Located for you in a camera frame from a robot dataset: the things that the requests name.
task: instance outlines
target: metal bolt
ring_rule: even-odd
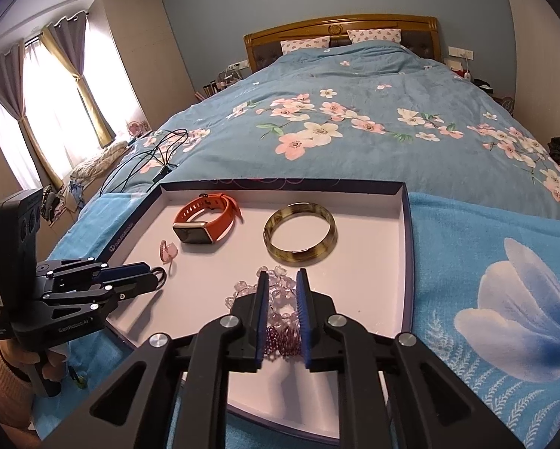
[[[328,317],[328,324],[334,327],[342,327],[346,324],[346,317],[340,314],[334,314]]]
[[[149,338],[149,344],[151,344],[154,348],[161,348],[162,346],[165,346],[169,340],[170,338],[164,333],[158,332]]]
[[[415,346],[417,338],[410,332],[403,332],[402,334],[398,335],[398,342],[403,346],[411,347]]]
[[[219,323],[224,327],[234,327],[237,326],[240,319],[235,315],[225,315],[219,320]]]

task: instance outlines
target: pillow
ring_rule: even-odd
[[[400,28],[371,28],[369,30],[347,30],[352,43],[365,40],[386,40],[400,43]]]
[[[316,39],[303,39],[303,40],[282,40],[282,54],[286,55],[288,52],[293,52],[297,49],[327,49],[330,46],[330,36],[317,37]]]

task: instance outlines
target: watch screen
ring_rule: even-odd
[[[183,243],[192,245],[210,245],[211,239],[205,231],[205,228],[178,228],[176,235]]]

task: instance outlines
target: tortoiseshell bangle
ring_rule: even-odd
[[[272,244],[272,234],[280,223],[295,214],[313,214],[314,216],[323,218],[330,225],[328,234],[325,235],[325,238],[317,245],[306,250],[280,250]],[[263,241],[266,244],[267,251],[276,260],[286,263],[301,263],[328,255],[336,246],[336,242],[338,241],[338,230],[336,229],[334,217],[326,208],[312,202],[298,202],[290,204],[289,206],[286,206],[285,208],[272,214],[263,229]]]

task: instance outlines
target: finger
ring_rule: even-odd
[[[35,364],[41,360],[38,353],[27,351],[16,339],[0,341],[0,348],[7,362],[15,367],[20,367],[20,364]]]
[[[46,364],[44,365],[42,372],[43,378],[45,379],[51,381],[61,381],[65,376],[65,364],[60,363],[57,366]]]
[[[65,355],[51,350],[47,351],[47,359],[51,366],[59,366],[65,361]]]

